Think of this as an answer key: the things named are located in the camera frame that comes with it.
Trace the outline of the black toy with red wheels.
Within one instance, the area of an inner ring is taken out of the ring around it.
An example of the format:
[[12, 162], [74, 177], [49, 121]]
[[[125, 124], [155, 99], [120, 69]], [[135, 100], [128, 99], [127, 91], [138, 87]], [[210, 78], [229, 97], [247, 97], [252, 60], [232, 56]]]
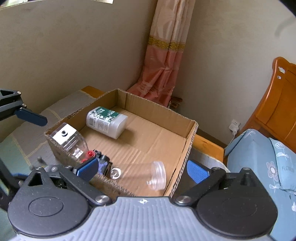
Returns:
[[96, 170], [98, 174], [108, 176], [112, 164], [110, 158], [102, 154], [102, 152], [98, 150], [89, 150], [86, 153], [86, 159], [82, 160], [82, 167], [80, 167], [79, 171], [81, 173], [83, 171], [94, 173]]

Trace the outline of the clear plastic jar black knob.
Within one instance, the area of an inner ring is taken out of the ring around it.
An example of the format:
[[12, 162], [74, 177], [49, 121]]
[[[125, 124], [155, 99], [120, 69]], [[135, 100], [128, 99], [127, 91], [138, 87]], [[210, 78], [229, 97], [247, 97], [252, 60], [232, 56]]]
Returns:
[[88, 146], [84, 137], [68, 123], [62, 123], [50, 136], [74, 158], [80, 161], [86, 158]]

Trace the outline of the clear round plastic jar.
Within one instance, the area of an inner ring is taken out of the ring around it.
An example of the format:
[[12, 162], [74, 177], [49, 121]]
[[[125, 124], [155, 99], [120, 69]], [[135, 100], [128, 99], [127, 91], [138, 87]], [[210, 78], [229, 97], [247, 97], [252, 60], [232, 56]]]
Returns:
[[135, 184], [154, 191], [164, 190], [167, 183], [165, 165], [161, 161], [120, 164], [111, 168], [110, 178], [123, 184]]

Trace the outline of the medical cotton swab jar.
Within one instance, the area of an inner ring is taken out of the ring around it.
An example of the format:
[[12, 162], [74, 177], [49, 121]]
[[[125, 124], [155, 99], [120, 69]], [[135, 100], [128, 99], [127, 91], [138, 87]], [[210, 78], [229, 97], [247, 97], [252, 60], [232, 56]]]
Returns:
[[128, 116], [98, 106], [88, 112], [86, 126], [110, 138], [117, 139], [125, 130]]

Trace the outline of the brown cardboard box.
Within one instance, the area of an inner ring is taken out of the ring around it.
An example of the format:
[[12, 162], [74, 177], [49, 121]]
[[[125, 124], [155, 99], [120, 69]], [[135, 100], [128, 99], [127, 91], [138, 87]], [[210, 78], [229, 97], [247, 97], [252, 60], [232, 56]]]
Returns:
[[[87, 114], [98, 106], [128, 117], [126, 128], [117, 139], [86, 125]], [[162, 191], [152, 191], [136, 180], [111, 180], [99, 174], [95, 175], [91, 184], [112, 199], [118, 196], [172, 197], [184, 172], [198, 129], [194, 120], [150, 100], [115, 89], [71, 113], [45, 132], [55, 157], [63, 165], [71, 166], [77, 165], [79, 160], [62, 150], [50, 136], [62, 123], [74, 127], [84, 137], [89, 149], [102, 152], [116, 167], [120, 164], [145, 164], [153, 161], [164, 163], [166, 187]]]

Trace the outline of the items behind curtain on floor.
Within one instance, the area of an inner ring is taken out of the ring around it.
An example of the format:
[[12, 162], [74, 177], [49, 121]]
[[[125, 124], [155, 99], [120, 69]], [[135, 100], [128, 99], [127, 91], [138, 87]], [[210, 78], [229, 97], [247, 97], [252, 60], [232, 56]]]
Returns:
[[182, 98], [172, 96], [169, 101], [168, 108], [176, 110], [181, 105], [182, 102], [183, 102]]

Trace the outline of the blue floral pillow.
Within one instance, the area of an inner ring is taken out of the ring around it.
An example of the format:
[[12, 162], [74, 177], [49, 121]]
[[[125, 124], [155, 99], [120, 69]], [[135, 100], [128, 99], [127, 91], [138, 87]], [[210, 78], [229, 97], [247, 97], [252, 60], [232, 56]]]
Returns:
[[276, 157], [280, 188], [295, 192], [295, 153], [282, 142], [270, 138]]

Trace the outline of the orange wooden headboard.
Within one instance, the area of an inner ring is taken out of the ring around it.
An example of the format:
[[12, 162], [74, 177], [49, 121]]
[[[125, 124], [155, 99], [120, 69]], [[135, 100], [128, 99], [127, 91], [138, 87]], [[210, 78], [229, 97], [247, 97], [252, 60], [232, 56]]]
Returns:
[[242, 130], [251, 128], [274, 137], [295, 151], [295, 64], [283, 57], [273, 61], [273, 75], [255, 111]]

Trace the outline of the pink gold-banded curtain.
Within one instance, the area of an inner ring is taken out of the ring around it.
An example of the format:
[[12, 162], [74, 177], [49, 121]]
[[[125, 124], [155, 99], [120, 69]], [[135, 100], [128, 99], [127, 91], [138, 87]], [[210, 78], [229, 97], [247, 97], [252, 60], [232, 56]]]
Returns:
[[194, 0], [158, 1], [142, 73], [128, 92], [168, 106], [190, 28]]

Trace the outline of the white wall charger plug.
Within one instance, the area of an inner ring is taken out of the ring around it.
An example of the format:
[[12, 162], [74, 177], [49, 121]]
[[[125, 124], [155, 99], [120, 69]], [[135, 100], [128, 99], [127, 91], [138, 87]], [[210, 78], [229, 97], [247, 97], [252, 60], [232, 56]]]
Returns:
[[237, 120], [231, 121], [231, 124], [229, 125], [229, 130], [231, 130], [233, 136], [235, 136], [238, 133], [240, 125], [241, 123]]

